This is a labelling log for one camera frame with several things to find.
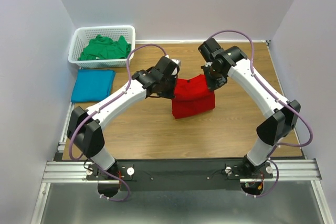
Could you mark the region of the red t shirt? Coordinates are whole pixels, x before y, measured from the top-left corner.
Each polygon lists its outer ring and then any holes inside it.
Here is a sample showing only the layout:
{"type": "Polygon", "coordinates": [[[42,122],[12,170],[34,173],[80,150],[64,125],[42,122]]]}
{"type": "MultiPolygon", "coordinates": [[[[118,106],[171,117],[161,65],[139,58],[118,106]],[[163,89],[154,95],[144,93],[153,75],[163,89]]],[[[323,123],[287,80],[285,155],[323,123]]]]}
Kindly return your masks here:
{"type": "Polygon", "coordinates": [[[172,115],[182,119],[215,108],[215,93],[208,89],[205,76],[199,74],[191,79],[178,78],[172,100],[172,115]]]}

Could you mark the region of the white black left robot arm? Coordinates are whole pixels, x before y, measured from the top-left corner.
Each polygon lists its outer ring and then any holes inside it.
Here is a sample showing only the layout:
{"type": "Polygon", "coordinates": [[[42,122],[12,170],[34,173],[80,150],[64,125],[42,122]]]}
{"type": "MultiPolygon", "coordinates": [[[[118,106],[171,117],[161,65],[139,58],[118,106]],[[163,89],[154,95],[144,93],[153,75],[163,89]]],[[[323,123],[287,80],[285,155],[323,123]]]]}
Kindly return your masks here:
{"type": "Polygon", "coordinates": [[[160,98],[174,98],[181,61],[163,56],[157,64],[139,70],[122,88],[87,109],[76,107],[70,117],[67,137],[85,157],[91,159],[104,179],[116,175],[116,159],[105,147],[103,130],[118,115],[152,94],[160,98]]]}

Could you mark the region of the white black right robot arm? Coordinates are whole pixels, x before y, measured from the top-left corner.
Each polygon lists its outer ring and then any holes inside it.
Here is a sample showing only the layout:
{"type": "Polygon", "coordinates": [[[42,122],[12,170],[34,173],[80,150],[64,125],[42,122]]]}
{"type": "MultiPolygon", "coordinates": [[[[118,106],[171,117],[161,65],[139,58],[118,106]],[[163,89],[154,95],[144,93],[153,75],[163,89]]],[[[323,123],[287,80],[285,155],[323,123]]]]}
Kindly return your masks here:
{"type": "Polygon", "coordinates": [[[223,49],[214,38],[210,38],[198,50],[205,60],[201,68],[208,89],[219,89],[231,78],[253,99],[265,117],[256,128],[256,143],[236,169],[244,177],[255,177],[279,141],[294,129],[301,105],[276,92],[239,47],[223,49]]]}

